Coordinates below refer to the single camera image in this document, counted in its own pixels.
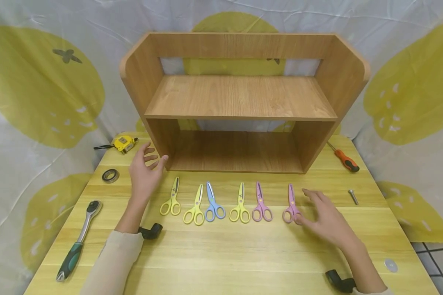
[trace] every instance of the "fabric backdrop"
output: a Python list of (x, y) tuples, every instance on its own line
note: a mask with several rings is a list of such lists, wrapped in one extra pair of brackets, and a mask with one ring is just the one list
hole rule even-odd
[[(103, 155), (92, 147), (144, 130), (118, 65), (147, 31), (346, 38), (373, 75), (337, 131), (354, 139), (409, 239), (443, 242), (443, 0), (0, 0), (0, 294), (25, 290)], [(312, 75), (318, 65), (162, 62), (166, 73), (192, 75)], [(180, 124), (292, 128), (280, 121)]]

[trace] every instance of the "blue scissors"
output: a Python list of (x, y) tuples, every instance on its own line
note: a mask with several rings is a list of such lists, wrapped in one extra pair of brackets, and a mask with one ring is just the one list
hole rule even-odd
[[(208, 196), (208, 201), (210, 202), (210, 205), (208, 206), (207, 211), (205, 211), (205, 219), (208, 222), (212, 222), (215, 220), (215, 216), (218, 217), (219, 219), (225, 218), (225, 216), (226, 216), (225, 209), (222, 206), (216, 204), (215, 195), (213, 194), (213, 190), (212, 190), (212, 185), (208, 181), (207, 181), (207, 196)], [(221, 209), (221, 211), (223, 212), (223, 215), (218, 214), (219, 209)], [(212, 212), (212, 218), (208, 217), (208, 212)]]

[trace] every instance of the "wooden shelf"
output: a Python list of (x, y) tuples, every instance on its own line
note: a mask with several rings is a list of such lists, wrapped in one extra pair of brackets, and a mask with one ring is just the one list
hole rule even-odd
[(314, 77), (165, 75), (147, 118), (336, 121)]
[[(320, 59), (313, 77), (165, 75), (161, 58)], [(120, 75), (167, 170), (306, 173), (370, 77), (336, 34), (149, 32)], [(290, 133), (183, 131), (179, 119), (295, 121)]]
[(181, 131), (171, 170), (302, 173), (290, 133)]

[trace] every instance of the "yellow tape measure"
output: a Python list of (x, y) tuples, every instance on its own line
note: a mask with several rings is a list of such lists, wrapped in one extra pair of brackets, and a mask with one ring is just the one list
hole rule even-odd
[(115, 143), (113, 145), (101, 145), (94, 147), (94, 150), (102, 150), (102, 149), (110, 149), (112, 147), (119, 150), (122, 154), (126, 154), (129, 152), (130, 149), (132, 149), (136, 142), (138, 141), (138, 137), (131, 137), (128, 135), (120, 136), (115, 140)]

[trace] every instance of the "tape roll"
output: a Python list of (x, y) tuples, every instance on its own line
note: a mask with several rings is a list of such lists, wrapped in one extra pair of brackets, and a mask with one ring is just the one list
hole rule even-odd
[(120, 177), (120, 173), (116, 169), (109, 169), (102, 174), (102, 180), (105, 183), (114, 183), (118, 177)]

